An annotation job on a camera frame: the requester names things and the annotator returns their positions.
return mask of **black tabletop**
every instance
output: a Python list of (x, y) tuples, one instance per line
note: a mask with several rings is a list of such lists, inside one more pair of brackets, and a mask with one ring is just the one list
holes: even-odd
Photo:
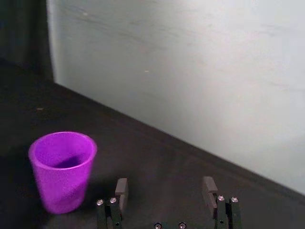
[[(22, 69), (0, 64), (0, 228), (95, 229), (95, 201), (129, 179), (123, 224), (187, 221), (212, 229), (202, 177), (240, 200), (245, 229), (303, 228), (305, 198), (174, 137)], [(91, 136), (98, 153), (82, 206), (69, 214), (44, 211), (27, 158), (29, 145), (57, 131)]]

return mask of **plastic cup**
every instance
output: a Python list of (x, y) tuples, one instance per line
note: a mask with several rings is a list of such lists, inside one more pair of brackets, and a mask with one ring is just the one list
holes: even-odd
[(30, 146), (30, 162), (48, 212), (67, 213), (81, 205), (96, 151), (90, 137), (76, 132), (45, 135)]

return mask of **bolt head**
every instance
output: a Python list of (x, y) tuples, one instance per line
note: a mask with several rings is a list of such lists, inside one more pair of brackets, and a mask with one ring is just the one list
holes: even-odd
[(218, 200), (224, 201), (224, 197), (223, 196), (218, 196)]
[(236, 202), (238, 202), (238, 198), (232, 197), (232, 198), (231, 198), (231, 201), (236, 203)]
[(116, 202), (116, 198), (111, 198), (111, 199), (110, 199), (110, 203), (113, 204), (113, 203), (115, 203), (115, 202)]
[(99, 199), (97, 202), (96, 202), (96, 205), (102, 205), (104, 203), (104, 201), (102, 199)]
[(186, 224), (185, 223), (179, 223), (179, 228), (180, 229), (185, 229), (186, 228)]
[(161, 228), (162, 228), (161, 223), (156, 223), (156, 224), (154, 225), (154, 229), (161, 229)]

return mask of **gray wall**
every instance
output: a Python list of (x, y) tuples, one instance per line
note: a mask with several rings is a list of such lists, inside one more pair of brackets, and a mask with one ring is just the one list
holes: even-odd
[(49, 0), (56, 81), (305, 193), (304, 6)]

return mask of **dark curtain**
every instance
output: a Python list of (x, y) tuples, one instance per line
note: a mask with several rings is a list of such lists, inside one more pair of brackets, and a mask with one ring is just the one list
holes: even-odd
[(0, 58), (53, 80), (46, 0), (0, 0)]

